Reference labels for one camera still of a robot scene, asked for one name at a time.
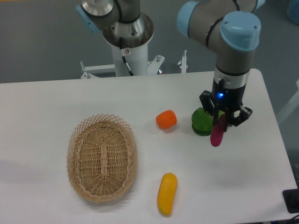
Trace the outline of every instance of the gray floor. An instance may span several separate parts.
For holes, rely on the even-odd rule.
[[[189,72],[214,70],[215,54],[182,36],[176,16],[187,0],[141,0],[155,24],[149,59],[166,57],[165,73],[179,72],[187,49]],[[263,73],[277,114],[297,91],[299,26],[287,18],[288,0],[267,0],[256,15],[262,22],[254,68]],[[78,19],[74,0],[27,0],[0,3],[0,83],[76,79],[86,66],[112,64],[101,34],[88,33]],[[299,163],[299,108],[281,126],[291,164]]]

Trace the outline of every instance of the blue led light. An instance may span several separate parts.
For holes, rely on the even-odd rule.
[[[224,94],[221,93],[221,92],[219,92],[219,93],[217,94],[217,97],[218,97],[219,99],[223,98],[223,96],[224,96]]]

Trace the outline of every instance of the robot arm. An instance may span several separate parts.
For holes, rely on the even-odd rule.
[[[261,0],[213,0],[207,4],[187,2],[178,14],[178,29],[190,39],[217,54],[212,92],[199,97],[204,110],[218,123],[219,111],[225,112],[226,126],[238,126],[252,110],[244,107],[244,95],[261,23],[251,14]]]
[[[140,16],[140,0],[82,0],[77,11],[80,15],[86,14],[90,21],[102,30],[117,21],[136,21]]]
[[[76,10],[92,33],[102,30],[112,48],[116,76],[146,75],[152,20],[140,12],[140,0],[82,0]]]

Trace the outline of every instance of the yellow object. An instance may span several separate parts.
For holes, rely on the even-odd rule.
[[[178,179],[173,173],[163,175],[158,192],[157,204],[159,211],[165,216],[171,215],[177,185]]]

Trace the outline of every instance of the metal bracket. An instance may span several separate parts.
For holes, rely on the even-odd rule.
[[[148,75],[161,74],[163,71],[160,69],[165,57],[157,55],[156,58],[148,66]]]
[[[161,74],[162,70],[160,69],[160,67],[161,67],[162,63],[164,62],[164,60],[165,60],[165,57],[163,57],[161,55],[157,55],[152,62],[149,61],[148,62],[148,75]],[[81,64],[81,69],[83,72],[83,75],[81,76],[81,78],[99,78],[92,74],[115,72],[114,64],[89,66],[89,67],[85,67],[83,64],[83,61],[81,61],[80,64]]]
[[[292,96],[292,98],[286,103],[286,105],[277,114],[276,120],[280,126],[285,119],[299,106],[299,80],[297,81],[298,91]]]

